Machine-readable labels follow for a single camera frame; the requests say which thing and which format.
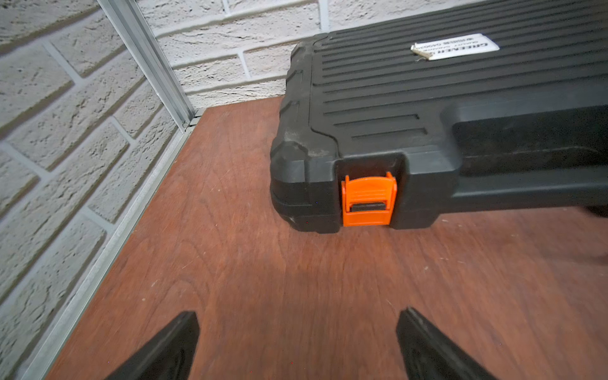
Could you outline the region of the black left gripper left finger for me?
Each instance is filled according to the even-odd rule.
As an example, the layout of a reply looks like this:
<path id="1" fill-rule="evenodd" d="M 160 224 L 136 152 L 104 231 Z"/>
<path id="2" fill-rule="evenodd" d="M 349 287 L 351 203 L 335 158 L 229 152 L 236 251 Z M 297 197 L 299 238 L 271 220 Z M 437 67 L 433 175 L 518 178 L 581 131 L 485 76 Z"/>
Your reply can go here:
<path id="1" fill-rule="evenodd" d="M 199 335 L 196 313 L 183 311 L 106 379 L 187 379 Z"/>

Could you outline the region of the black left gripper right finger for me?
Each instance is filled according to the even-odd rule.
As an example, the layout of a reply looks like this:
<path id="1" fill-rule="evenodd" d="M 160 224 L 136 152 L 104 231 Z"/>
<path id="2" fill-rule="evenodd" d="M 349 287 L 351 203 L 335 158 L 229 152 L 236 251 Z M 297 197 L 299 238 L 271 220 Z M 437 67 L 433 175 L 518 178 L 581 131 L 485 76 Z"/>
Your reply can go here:
<path id="1" fill-rule="evenodd" d="M 400 313 L 396 334 L 409 379 L 495 378 L 413 307 Z"/>

